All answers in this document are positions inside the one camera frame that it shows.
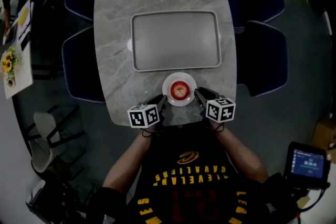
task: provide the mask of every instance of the sunflower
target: sunflower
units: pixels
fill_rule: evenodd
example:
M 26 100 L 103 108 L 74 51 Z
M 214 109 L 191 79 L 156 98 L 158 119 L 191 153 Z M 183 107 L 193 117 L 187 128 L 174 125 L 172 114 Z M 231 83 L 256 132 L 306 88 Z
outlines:
M 9 62 L 13 57 L 13 53 L 10 51 L 5 55 L 5 61 Z
M 12 62 L 11 61 L 7 61 L 5 63 L 6 63 L 6 65 L 4 65 L 4 69 L 5 69 L 5 72 L 8 73 L 12 69 Z

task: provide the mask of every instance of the marble table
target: marble table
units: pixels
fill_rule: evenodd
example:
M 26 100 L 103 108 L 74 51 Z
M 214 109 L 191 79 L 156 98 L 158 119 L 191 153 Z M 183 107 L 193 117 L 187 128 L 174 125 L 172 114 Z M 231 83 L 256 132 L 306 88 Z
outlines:
M 207 87 L 235 100 L 236 48 L 228 0 L 95 0 L 94 39 L 99 76 L 112 121 L 129 126 L 127 109 L 162 93 L 165 78 L 179 70 L 136 72 L 127 43 L 133 14 L 160 10 L 212 10 L 217 14 L 222 50 L 218 68 L 184 69 L 198 87 Z M 185 107 L 167 105 L 164 125 L 200 121 L 197 101 Z

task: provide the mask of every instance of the apple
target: apple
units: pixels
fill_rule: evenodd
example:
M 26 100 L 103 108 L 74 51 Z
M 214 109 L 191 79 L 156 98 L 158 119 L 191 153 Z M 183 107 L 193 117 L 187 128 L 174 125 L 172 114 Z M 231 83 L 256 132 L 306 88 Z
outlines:
M 171 86 L 170 93 L 176 100 L 184 100 L 189 96 L 190 88 L 184 81 L 177 81 Z

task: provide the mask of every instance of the display screen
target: display screen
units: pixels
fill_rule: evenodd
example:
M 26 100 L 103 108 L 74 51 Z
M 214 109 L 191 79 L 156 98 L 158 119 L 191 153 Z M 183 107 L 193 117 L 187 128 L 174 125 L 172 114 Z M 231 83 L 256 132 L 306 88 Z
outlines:
M 322 178 L 323 165 L 323 155 L 294 150 L 291 172 L 295 175 Z

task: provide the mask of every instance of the floor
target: floor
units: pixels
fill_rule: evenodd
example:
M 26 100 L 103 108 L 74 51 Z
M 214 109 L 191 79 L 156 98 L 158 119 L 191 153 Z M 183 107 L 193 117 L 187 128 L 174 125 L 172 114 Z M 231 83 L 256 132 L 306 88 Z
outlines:
M 331 47 L 321 14 L 306 0 L 285 0 L 286 10 L 270 24 L 287 37 L 289 81 L 271 94 L 252 98 L 245 87 L 237 89 L 235 120 L 228 127 L 266 164 L 270 174 L 282 172 L 291 141 L 309 143 L 316 121 L 328 115 L 331 105 Z M 74 147 L 85 147 L 85 167 L 74 185 L 84 194 L 92 183 L 101 186 L 109 168 L 135 137 L 135 130 L 114 125 L 105 105 L 72 99 L 63 76 L 34 81 L 18 96 L 23 124 L 35 111 L 54 104 L 80 105 L 86 136 Z

